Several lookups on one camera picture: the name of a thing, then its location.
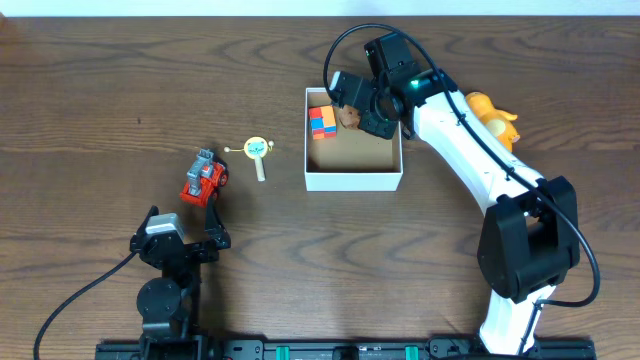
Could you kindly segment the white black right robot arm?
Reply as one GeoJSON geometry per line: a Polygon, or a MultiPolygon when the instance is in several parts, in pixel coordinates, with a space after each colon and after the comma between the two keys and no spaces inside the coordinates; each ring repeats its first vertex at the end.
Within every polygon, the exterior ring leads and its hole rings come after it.
{"type": "Polygon", "coordinates": [[[325,73],[331,102],[352,107],[360,130],[383,139],[402,134],[429,144],[450,166],[484,215],[477,259],[492,292],[475,344],[464,355],[568,357],[570,348],[536,341],[551,295],[580,261],[577,199],[563,177],[545,179],[515,157],[481,122],[466,96],[436,65],[410,53],[415,39],[396,31],[364,47],[371,78],[325,73]]]}

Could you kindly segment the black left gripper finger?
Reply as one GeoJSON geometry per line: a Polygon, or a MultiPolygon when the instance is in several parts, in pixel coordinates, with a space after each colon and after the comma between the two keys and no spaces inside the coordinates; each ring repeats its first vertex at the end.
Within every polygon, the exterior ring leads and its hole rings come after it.
{"type": "Polygon", "coordinates": [[[217,195],[217,192],[212,192],[207,201],[205,232],[217,249],[228,249],[231,247],[231,237],[216,210],[217,195]]]}
{"type": "Polygon", "coordinates": [[[159,209],[157,206],[152,205],[147,213],[147,215],[145,216],[143,222],[141,223],[141,225],[139,226],[138,230],[137,230],[137,234],[138,235],[145,235],[146,234],[146,227],[149,223],[149,220],[153,217],[159,214],[159,209]]]}

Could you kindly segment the colourful puzzle cube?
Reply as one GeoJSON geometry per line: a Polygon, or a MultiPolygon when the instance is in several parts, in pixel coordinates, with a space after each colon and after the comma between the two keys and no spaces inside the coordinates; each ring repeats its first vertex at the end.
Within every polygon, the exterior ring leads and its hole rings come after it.
{"type": "Polygon", "coordinates": [[[335,138],[337,136],[336,118],[331,105],[311,107],[308,109],[307,115],[313,140],[335,138]]]}

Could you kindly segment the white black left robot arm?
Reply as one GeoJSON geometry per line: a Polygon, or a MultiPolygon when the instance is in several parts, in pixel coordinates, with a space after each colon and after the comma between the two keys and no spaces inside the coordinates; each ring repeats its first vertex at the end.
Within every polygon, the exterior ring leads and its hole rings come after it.
{"type": "Polygon", "coordinates": [[[175,213],[161,214],[156,206],[130,240],[130,251],[161,271],[140,289],[137,310],[142,316],[139,350],[132,357],[143,360],[208,359],[208,337],[198,325],[201,271],[203,264],[219,259],[219,252],[231,247],[231,238],[219,218],[216,193],[205,209],[208,239],[185,243],[185,231],[175,213]]]}

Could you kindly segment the red toy truck grey crane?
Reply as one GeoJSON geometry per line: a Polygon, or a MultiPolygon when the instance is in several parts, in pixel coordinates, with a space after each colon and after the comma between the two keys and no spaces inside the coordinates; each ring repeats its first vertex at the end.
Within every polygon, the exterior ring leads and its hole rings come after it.
{"type": "Polygon", "coordinates": [[[200,149],[186,178],[180,193],[181,200],[205,208],[211,199],[219,197],[219,189],[229,181],[229,171],[213,151],[200,149]]]}

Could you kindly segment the orange rubber animal toy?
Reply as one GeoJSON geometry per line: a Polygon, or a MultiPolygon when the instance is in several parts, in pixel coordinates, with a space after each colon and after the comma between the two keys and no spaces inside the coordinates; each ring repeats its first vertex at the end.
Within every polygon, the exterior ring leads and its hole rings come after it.
{"type": "Polygon", "coordinates": [[[497,109],[488,95],[481,92],[470,92],[465,96],[467,105],[474,115],[485,125],[489,132],[509,151],[519,141],[520,134],[513,122],[516,114],[497,109]]]}

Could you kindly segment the brown plush toy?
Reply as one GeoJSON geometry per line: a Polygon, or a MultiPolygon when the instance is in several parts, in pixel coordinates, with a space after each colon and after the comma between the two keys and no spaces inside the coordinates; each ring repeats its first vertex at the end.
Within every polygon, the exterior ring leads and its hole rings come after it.
{"type": "Polygon", "coordinates": [[[349,105],[335,108],[336,119],[346,129],[358,130],[361,121],[359,111],[349,105]]]}

